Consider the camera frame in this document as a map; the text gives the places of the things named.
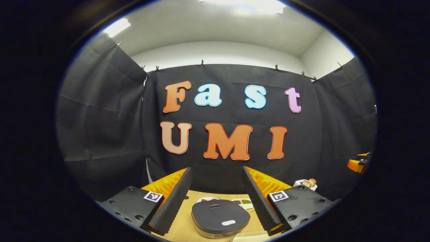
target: white plate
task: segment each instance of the white plate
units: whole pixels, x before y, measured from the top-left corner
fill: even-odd
[[[240,204],[238,204],[239,206],[241,206],[242,208],[244,208],[244,209],[251,209],[251,208],[254,208],[254,205],[252,205],[252,203],[246,203],[246,204],[243,204],[242,203],[242,200],[248,200],[248,201],[251,201],[250,199],[247,199],[247,198],[242,198],[242,199],[232,199],[232,201],[240,201]]]
[[[217,196],[205,195],[205,196],[200,196],[200,197],[198,197],[198,198],[196,199],[196,203],[201,202],[201,201],[202,201],[202,199],[207,200],[207,201],[212,200],[212,199],[221,200],[221,198],[220,198],[220,197],[217,197]]]

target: ceiling light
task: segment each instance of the ceiling light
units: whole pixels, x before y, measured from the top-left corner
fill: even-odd
[[[252,6],[257,12],[282,14],[286,5],[278,0],[200,0],[233,6]]]
[[[127,19],[120,19],[113,24],[111,24],[109,27],[105,28],[103,30],[104,33],[107,33],[109,37],[113,37],[123,31],[124,29],[130,27],[131,24]]]

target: white wall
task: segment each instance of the white wall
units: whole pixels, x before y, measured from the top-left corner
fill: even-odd
[[[354,54],[336,36],[324,30],[321,36],[301,57],[301,61],[308,72],[307,76],[317,79],[338,69],[350,61]]]
[[[156,65],[160,69],[204,64],[238,64],[254,65],[291,71],[300,74],[307,72],[302,61],[287,53],[266,47],[222,41],[204,41],[180,43],[142,52],[131,57],[145,71],[154,71]]]

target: black curtain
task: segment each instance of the black curtain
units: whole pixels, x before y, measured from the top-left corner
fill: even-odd
[[[164,113],[165,87],[178,82],[190,81],[185,100],[176,112]],[[221,88],[219,106],[198,106],[194,97],[198,87],[217,84]],[[267,103],[262,109],[249,109],[244,93],[248,85],[263,86]],[[298,104],[302,110],[293,113],[289,108],[285,91],[294,87],[300,93]],[[248,65],[189,65],[149,72],[144,90],[142,109],[142,137],[147,150],[147,165],[152,180],[183,169],[193,168],[191,189],[215,193],[245,193],[241,167],[249,166],[288,184],[314,177],[321,151],[321,113],[315,89],[309,78],[286,71]],[[179,145],[178,123],[192,125],[189,130],[188,150],[184,154],[166,151],[161,141],[160,122],[175,124],[172,143]],[[249,135],[247,161],[235,161],[220,155],[217,159],[203,157],[208,145],[207,123],[220,123],[228,136],[239,124],[252,126]],[[288,129],[284,137],[281,159],[268,159],[272,147],[270,128],[283,126]]]
[[[65,75],[58,141],[70,172],[94,200],[148,183],[141,138],[146,76],[105,34],[83,46]]]
[[[375,94],[369,77],[354,57],[314,82],[322,121],[322,148],[315,179],[318,193],[344,197],[361,174],[347,167],[357,154],[372,151],[376,141]]]

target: pink letter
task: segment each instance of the pink letter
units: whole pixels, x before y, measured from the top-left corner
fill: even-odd
[[[300,113],[301,106],[297,105],[297,98],[300,98],[300,94],[295,92],[295,88],[291,87],[285,91],[285,95],[288,96],[288,103],[290,104],[290,110],[294,113]]]

